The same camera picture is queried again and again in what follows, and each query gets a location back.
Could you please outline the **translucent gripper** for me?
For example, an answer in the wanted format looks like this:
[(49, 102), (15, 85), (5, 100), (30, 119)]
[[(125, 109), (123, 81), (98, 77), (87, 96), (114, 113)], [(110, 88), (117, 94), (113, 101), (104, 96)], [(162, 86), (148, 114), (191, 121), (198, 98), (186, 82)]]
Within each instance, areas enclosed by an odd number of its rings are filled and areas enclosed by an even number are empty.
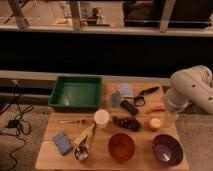
[(164, 127), (170, 128), (179, 117), (180, 107), (169, 102), (165, 103), (166, 111), (164, 112)]

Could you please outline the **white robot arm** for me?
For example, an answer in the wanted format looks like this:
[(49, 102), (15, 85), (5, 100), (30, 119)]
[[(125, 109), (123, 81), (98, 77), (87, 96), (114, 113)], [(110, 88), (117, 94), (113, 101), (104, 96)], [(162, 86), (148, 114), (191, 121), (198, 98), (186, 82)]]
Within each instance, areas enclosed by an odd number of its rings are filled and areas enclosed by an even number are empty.
[(169, 81), (170, 88), (163, 96), (165, 128), (174, 124), (190, 101), (213, 114), (213, 73), (208, 67), (198, 65), (176, 71)]

